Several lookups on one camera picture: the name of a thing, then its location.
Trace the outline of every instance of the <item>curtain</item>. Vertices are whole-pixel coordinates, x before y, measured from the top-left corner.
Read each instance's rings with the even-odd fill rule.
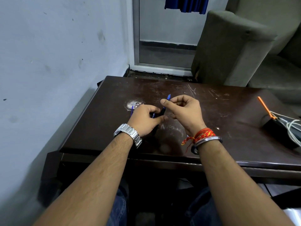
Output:
[[[165,9],[180,9],[183,13],[199,12],[205,14],[208,0],[166,0]]]

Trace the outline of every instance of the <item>wall baseboard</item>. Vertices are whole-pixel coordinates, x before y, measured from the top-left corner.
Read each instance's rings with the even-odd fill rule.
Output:
[[[157,41],[143,41],[143,40],[140,40],[140,46],[174,48],[174,49],[183,49],[183,50],[191,50],[191,51],[196,51],[196,49],[197,49],[196,45],[173,44],[173,43],[164,43],[164,42],[157,42]]]

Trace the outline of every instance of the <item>white wall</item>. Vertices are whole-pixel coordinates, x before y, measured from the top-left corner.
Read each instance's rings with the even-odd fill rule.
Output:
[[[165,0],[140,0],[140,40],[197,45],[207,12],[225,10],[228,0],[209,0],[205,15],[164,9]]]
[[[0,222],[31,225],[47,152],[128,67],[125,0],[0,0]]]

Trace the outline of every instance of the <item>dark brown table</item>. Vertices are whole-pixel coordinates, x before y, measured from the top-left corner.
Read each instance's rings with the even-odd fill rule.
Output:
[[[258,102],[261,96],[270,110],[298,118],[265,89],[212,86],[178,81],[107,76],[78,119],[62,148],[52,154],[60,162],[91,163],[113,139],[113,133],[130,118],[131,106],[141,103],[158,107],[160,99],[187,94],[199,100],[203,119],[236,162],[253,178],[265,183],[301,185],[301,156],[286,148],[262,129],[268,116]],[[177,120],[161,125],[155,138],[133,148],[127,165],[139,168],[203,171],[197,155],[186,152],[184,128]],[[44,166],[43,178],[56,176],[59,165]]]

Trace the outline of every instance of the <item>blue jeans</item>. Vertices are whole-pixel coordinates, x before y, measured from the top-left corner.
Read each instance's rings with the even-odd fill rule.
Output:
[[[118,189],[113,208],[107,222],[107,226],[126,225],[126,194]],[[216,211],[209,187],[202,189],[197,198],[190,204],[185,217],[189,218],[190,226],[222,226],[220,217]]]

